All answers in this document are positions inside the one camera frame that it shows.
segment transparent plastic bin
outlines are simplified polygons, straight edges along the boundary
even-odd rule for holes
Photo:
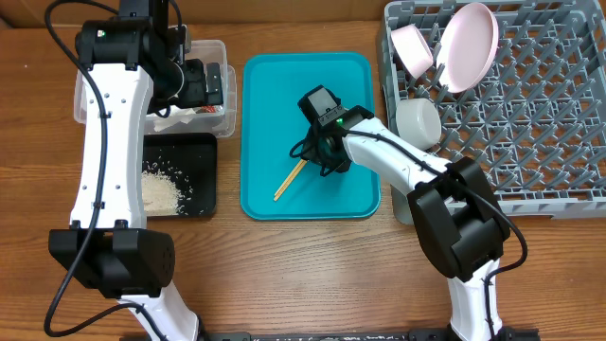
[[[238,109],[238,91],[234,68],[227,65],[225,45],[218,40],[191,42],[191,51],[186,55],[189,59],[200,59],[206,65],[218,63],[223,83],[223,106],[214,113],[174,113],[168,118],[147,115],[145,134],[184,134],[212,133],[217,137],[229,137],[236,128],[236,113]],[[76,78],[74,94],[74,119],[86,123],[86,92],[83,89],[82,74]]]

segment wire grid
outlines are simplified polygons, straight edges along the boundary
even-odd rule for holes
[[[412,79],[394,53],[397,93],[434,103],[442,137],[432,152],[453,161],[475,159],[499,200],[606,197],[606,123],[599,116],[604,84],[592,77],[603,63],[604,34],[571,13],[571,1],[532,4],[522,19],[523,5],[490,6],[499,21],[499,49],[473,89],[450,94],[437,81],[443,66]],[[444,12],[454,2],[437,8],[408,1],[402,9],[411,5],[412,14],[389,17],[387,24],[417,25],[435,58],[451,16]],[[594,94],[597,87],[602,94]]]

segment pink plate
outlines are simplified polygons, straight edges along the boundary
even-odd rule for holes
[[[463,7],[440,40],[437,65],[445,64],[440,84],[453,94],[473,88],[489,71],[498,42],[499,26],[490,9],[480,3]]]

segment blue tray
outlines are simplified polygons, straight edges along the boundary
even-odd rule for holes
[[[360,54],[258,55],[244,68],[241,205],[254,219],[364,218],[379,207],[381,184],[374,172],[351,165],[346,173],[323,178],[311,162],[274,202],[298,162],[289,151],[310,127],[296,104],[320,84],[346,108],[362,105],[374,112],[370,65]]]

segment white cup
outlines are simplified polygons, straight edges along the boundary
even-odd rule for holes
[[[424,74],[434,63],[429,46],[414,24],[391,31],[391,42],[406,70],[415,79]]]
[[[422,151],[439,142],[441,122],[429,99],[403,99],[396,109],[396,128],[401,139]]]

